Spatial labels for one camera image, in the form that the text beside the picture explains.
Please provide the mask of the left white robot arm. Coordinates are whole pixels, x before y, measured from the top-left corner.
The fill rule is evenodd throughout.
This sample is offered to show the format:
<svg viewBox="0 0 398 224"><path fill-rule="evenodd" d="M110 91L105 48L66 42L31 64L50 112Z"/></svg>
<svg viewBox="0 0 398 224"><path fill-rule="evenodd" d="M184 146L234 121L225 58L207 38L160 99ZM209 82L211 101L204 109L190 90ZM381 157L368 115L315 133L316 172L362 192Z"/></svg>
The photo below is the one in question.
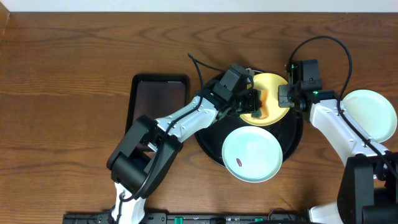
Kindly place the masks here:
<svg viewBox="0 0 398 224"><path fill-rule="evenodd" d="M139 223L144 218L146 198L163 181L185 140L227 114L261 111L266 97L264 90L228 89L215 83L212 89L202 88L187 106L171 115L137 118L106 163L117 191L111 213L114 221Z"/></svg>

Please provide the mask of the yellow plate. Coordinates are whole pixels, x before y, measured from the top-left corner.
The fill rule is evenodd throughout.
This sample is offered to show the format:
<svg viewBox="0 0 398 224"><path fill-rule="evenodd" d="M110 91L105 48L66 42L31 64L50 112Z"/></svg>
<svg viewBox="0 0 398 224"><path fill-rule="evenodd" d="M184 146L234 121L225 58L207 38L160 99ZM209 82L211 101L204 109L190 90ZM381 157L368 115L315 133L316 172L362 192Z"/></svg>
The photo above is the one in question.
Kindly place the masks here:
<svg viewBox="0 0 398 224"><path fill-rule="evenodd" d="M254 126L268 126L281 120L289 111L289 108L279 106L278 90L280 85L288 84L280 75L274 73L259 73L254 75L254 87L258 90L266 90L268 93L266 106L268 117L264 119L253 118L251 114L241 114L240 118L247 124Z"/></svg>

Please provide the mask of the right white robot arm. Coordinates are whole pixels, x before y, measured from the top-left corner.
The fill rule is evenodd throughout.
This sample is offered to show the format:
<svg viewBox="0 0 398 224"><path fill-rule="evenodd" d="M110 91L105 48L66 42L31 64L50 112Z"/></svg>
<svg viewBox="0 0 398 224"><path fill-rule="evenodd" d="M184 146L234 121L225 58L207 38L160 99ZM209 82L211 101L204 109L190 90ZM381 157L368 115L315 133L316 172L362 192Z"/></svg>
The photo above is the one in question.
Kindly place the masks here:
<svg viewBox="0 0 398 224"><path fill-rule="evenodd" d="M312 207L312 223L397 223L397 153L375 141L333 90L306 83L278 87L278 102L317 128L345 170L335 202Z"/></svg>

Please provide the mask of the mint green plate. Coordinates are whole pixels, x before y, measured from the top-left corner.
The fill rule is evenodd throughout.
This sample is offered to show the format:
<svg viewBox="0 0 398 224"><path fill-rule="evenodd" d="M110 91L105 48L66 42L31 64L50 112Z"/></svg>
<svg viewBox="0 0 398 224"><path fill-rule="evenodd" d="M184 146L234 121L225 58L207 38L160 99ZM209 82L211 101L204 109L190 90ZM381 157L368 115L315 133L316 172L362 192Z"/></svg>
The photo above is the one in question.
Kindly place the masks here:
<svg viewBox="0 0 398 224"><path fill-rule="evenodd" d="M377 142L390 139L397 129L397 113L381 94L355 90L343 98L345 108L357 123Z"/></svg>
<svg viewBox="0 0 398 224"><path fill-rule="evenodd" d="M249 183L265 182L282 166L283 153L278 140L265 129L243 126L228 134L221 150L227 170Z"/></svg>

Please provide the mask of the orange sponge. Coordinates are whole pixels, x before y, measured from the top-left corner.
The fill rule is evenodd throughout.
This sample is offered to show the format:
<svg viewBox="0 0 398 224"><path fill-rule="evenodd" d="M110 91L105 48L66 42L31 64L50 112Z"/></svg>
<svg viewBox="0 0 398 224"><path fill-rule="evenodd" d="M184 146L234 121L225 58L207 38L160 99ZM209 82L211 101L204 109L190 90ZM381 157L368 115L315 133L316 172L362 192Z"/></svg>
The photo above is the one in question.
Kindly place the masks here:
<svg viewBox="0 0 398 224"><path fill-rule="evenodd" d="M267 109L267 90L257 90L257 102L259 104L258 110L251 114L254 119L266 119L269 116L269 111Z"/></svg>

